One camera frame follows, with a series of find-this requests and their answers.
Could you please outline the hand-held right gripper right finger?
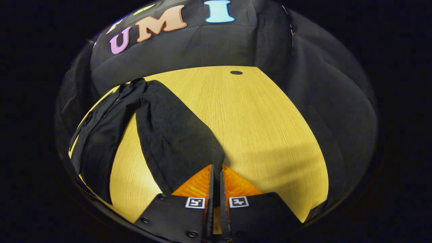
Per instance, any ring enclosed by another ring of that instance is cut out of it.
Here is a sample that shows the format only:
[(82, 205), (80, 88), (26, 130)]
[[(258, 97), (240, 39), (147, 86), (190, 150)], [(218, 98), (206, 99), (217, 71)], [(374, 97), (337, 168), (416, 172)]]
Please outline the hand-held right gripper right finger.
[(229, 242), (289, 242), (301, 228), (276, 192), (262, 193), (225, 165), (220, 189), (222, 238)]

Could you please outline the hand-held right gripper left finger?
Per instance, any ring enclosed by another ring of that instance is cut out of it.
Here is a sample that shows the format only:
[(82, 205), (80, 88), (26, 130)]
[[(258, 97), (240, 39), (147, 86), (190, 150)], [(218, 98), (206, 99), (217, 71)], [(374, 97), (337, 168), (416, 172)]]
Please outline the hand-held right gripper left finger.
[(213, 165), (188, 179), (173, 194), (159, 193), (134, 225), (169, 243), (202, 243), (213, 232)]

